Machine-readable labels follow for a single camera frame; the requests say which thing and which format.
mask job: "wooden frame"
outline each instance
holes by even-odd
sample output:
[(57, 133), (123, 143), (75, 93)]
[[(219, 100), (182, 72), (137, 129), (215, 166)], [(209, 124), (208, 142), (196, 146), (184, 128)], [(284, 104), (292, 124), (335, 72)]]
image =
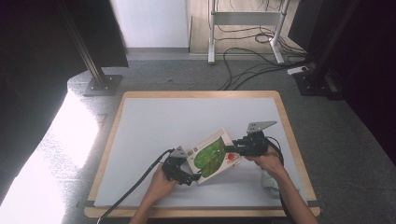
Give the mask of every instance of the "wooden frame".
[[(88, 197), (87, 205), (84, 209), (87, 217), (100, 217), (108, 207), (95, 207), (93, 202), (102, 181), (108, 155), (120, 124), (123, 104), (127, 98), (274, 98), (279, 116), (283, 123), (286, 136), (290, 144), (291, 154), (294, 158), (302, 185), (305, 190), (308, 206), (315, 216), (318, 216), (318, 207), (315, 192), (312, 189), (309, 176), (305, 170), (303, 158), (291, 129), (285, 107), (277, 91), (127, 91), (124, 93), (113, 127), (108, 137), (105, 152), (100, 162), (98, 172), (92, 184), (92, 189)], [(136, 208), (116, 208), (110, 217), (132, 217)], [(282, 209), (277, 208), (247, 208), (247, 209), (184, 209), (184, 208), (153, 208), (150, 217), (285, 217)]]

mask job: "electrical wire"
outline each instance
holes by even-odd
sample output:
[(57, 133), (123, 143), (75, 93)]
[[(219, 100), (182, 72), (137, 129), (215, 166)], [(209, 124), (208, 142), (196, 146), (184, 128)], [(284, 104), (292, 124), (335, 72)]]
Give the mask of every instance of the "electrical wire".
[(268, 11), (269, 5), (270, 5), (270, 0), (267, 0), (267, 5), (265, 5), (265, 11)]
[[(248, 69), (246, 69), (244, 72), (242, 72), (240, 74), (233, 75), (233, 73), (231, 71), (231, 68), (230, 68), (230, 65), (229, 65), (229, 63), (227, 61), (227, 58), (226, 58), (227, 54), (230, 51), (232, 51), (232, 50), (247, 51), (249, 53), (252, 53), (252, 54), (260, 57), (261, 59), (263, 59), (265, 61), (265, 63), (256, 64), (256, 65), (254, 65), (252, 67), (249, 67)], [(290, 67), (293, 67), (293, 66), (296, 66), (296, 65), (308, 63), (309, 59), (308, 60), (305, 59), (305, 60), (303, 60), (301, 62), (297, 62), (297, 63), (278, 64), (278, 63), (271, 62), (270, 60), (266, 59), (264, 56), (262, 56), (261, 54), (255, 52), (253, 50), (241, 49), (241, 48), (230, 48), (230, 49), (227, 49), (223, 53), (223, 61), (224, 61), (225, 65), (226, 65), (226, 68), (227, 68), (229, 76), (228, 76), (227, 80), (225, 81), (225, 83), (220, 88), (218, 88), (218, 91), (227, 91), (228, 89), (231, 88), (232, 85), (234, 85), (233, 86), (233, 90), (235, 91), (241, 85), (243, 85), (245, 82), (249, 81), (250, 79), (252, 79), (254, 77), (257, 77), (257, 76), (260, 76), (260, 75), (263, 75), (263, 74), (266, 74), (266, 73), (270, 73), (270, 72), (280, 71), (280, 70), (283, 70), (283, 69), (286, 69), (286, 68), (290, 68)], [(255, 69), (255, 68), (257, 68), (257, 67), (259, 67), (261, 65), (271, 65), (271, 66), (265, 67), (265, 68), (263, 68), (263, 69), (261, 69), (261, 70), (259, 70), (257, 72), (252, 71), (253, 69)], [(242, 81), (240, 81), (238, 84), (236, 84), (242, 77), (245, 77), (245, 78), (242, 79)]]
[(98, 221), (96, 222), (97, 224), (99, 224), (103, 219), (105, 219), (118, 205), (120, 205), (120, 203), (122, 203), (122, 201), (125, 200), (126, 197), (128, 197), (137, 187), (139, 187), (139, 185), (143, 182), (143, 180), (148, 176), (148, 174), (151, 172), (151, 170), (157, 165), (157, 163), (159, 163), (161, 161), (161, 159), (163, 158), (163, 156), (166, 153), (171, 153), (172, 151), (174, 151), (174, 149), (168, 149), (166, 150), (160, 157), (157, 158), (157, 160), (155, 160), (154, 163), (152, 163), (150, 165), (150, 167), (147, 169), (147, 171), (137, 180), (137, 182), (124, 194), (122, 195), (122, 197), (116, 202), (114, 203), (109, 209), (107, 209), (107, 211), (101, 216), (99, 217)]
[(271, 8), (272, 10), (280, 11), (280, 10), (282, 9), (282, 6), (283, 6), (284, 1), (285, 1), (285, 0), (280, 0), (280, 3), (279, 3), (279, 5), (278, 5), (277, 7), (271, 7), (271, 6), (269, 6), (269, 0), (268, 0), (268, 1), (267, 1), (267, 6), (266, 6), (266, 8), (265, 8), (265, 11), (267, 11), (268, 8)]
[(231, 3), (231, 0), (230, 0), (230, 7), (233, 9), (233, 11), (235, 11), (235, 8), (233, 7), (233, 4)]
[[(215, 2), (215, 4), (216, 4), (216, 10), (219, 10), (219, 0), (213, 0), (213, 1), (216, 1), (216, 2)], [(276, 9), (280, 10), (281, 7), (283, 6), (283, 4), (284, 4), (284, 0), (280, 0), (279, 6), (276, 7)], [(233, 10), (234, 10), (234, 7), (233, 7), (233, 5), (232, 5), (231, 0), (230, 0), (230, 6), (231, 6), (231, 7), (233, 8)], [(210, 12), (210, 1), (208, 0), (208, 1), (207, 1), (207, 22), (208, 22), (209, 30), (211, 30), (212, 27), (211, 27), (211, 25), (210, 25), (210, 15), (209, 15), (209, 12)], [(252, 27), (252, 28), (246, 28), (246, 29), (239, 29), (239, 30), (231, 30), (231, 31), (230, 31), (230, 30), (224, 30), (224, 29), (221, 28), (219, 25), (218, 25), (218, 28), (219, 28), (219, 30), (221, 30), (221, 31), (224, 32), (224, 33), (244, 32), (244, 31), (250, 31), (250, 30), (255, 30), (255, 29), (260, 29), (260, 32), (259, 32), (258, 34), (256, 34), (256, 35), (247, 35), (247, 36), (242, 36), (242, 37), (224, 37), (224, 38), (215, 38), (215, 37), (214, 37), (214, 39), (217, 40), (217, 41), (221, 41), (221, 40), (247, 39), (247, 38), (254, 37), (256, 42), (261, 43), (261, 44), (265, 44), (265, 43), (268, 43), (268, 42), (269, 42), (272, 38), (274, 38), (274, 36), (275, 36), (275, 32), (274, 32), (274, 31), (269, 30), (269, 29), (267, 29), (267, 28), (263, 28), (262, 26), (259, 26), (259, 27)], [(268, 39), (265, 40), (265, 41), (260, 41), (260, 37), (262, 37), (262, 36), (266, 36)], [(294, 47), (289, 46), (289, 45), (286, 43), (285, 39), (284, 39), (282, 36), (279, 37), (278, 43), (280, 44), (281, 48), (282, 48), (285, 52), (287, 52), (287, 53), (299, 55), (299, 56), (301, 56), (301, 57), (304, 57), (304, 56), (306, 55), (306, 53), (304, 52), (303, 49), (297, 49), (297, 48), (294, 48)]]
[(272, 139), (272, 140), (274, 140), (274, 141), (276, 141), (277, 147), (279, 148), (279, 150), (282, 150), (282, 149), (280, 148), (279, 142), (278, 142), (274, 137), (271, 137), (271, 136), (265, 136), (265, 137), (266, 137), (266, 138), (269, 138), (269, 139)]
[(264, 5), (264, 0), (262, 0), (262, 3), (257, 7), (256, 11), (259, 11), (259, 8), (260, 8), (262, 5)]

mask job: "black curtain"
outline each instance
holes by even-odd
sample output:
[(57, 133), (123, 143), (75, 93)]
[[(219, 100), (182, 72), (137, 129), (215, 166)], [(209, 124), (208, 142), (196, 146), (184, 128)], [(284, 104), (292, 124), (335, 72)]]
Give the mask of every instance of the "black curtain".
[[(0, 1), (0, 202), (34, 152), (67, 94), (67, 80), (87, 70), (58, 1)], [(127, 67), (108, 0), (65, 0), (92, 59)]]
[(396, 163), (396, 14), (394, 1), (360, 0), (335, 52), (348, 104)]

